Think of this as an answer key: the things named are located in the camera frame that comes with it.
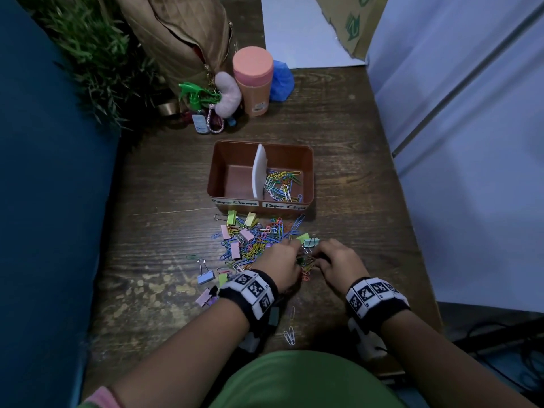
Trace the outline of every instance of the person's left hand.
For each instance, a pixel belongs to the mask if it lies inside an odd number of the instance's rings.
[[[283,293],[296,283],[302,271],[296,263],[296,254],[301,245],[300,240],[283,239],[265,249],[251,268],[265,272],[276,284],[278,292]]]

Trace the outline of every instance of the dark brown wooden surface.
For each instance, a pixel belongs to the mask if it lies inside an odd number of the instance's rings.
[[[241,47],[264,47],[260,0],[223,0]],[[214,142],[238,139],[310,145],[315,154],[316,218],[301,230],[351,246],[372,276],[399,288],[412,309],[435,329],[438,308],[393,168],[368,78],[362,67],[300,69],[285,103],[272,103],[232,134],[201,136],[193,127],[160,129],[144,138],[123,162],[97,277],[90,331],[90,359],[83,396],[110,384],[202,309],[195,299],[213,283],[196,283],[198,254],[221,266],[223,249],[206,195]],[[298,349],[344,326],[341,299],[313,271],[290,299]],[[288,349],[283,317],[265,352]],[[396,371],[386,357],[370,365]]]

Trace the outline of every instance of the blue plastic bag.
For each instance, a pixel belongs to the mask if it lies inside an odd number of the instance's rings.
[[[295,88],[295,78],[289,67],[282,62],[274,60],[274,74],[270,87],[270,101],[284,102]]]

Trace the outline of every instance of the pink lid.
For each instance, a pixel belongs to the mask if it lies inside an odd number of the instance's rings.
[[[244,47],[232,58],[235,79],[249,87],[259,87],[272,80],[272,54],[261,47]]]

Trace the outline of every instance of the wristband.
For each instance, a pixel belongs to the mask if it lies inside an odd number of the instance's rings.
[[[274,281],[262,270],[245,270],[234,275],[219,290],[219,297],[236,303],[248,318],[250,330],[277,299]]]
[[[381,325],[387,319],[400,311],[410,309],[403,294],[377,277],[356,280],[345,298],[365,333],[379,333]]]

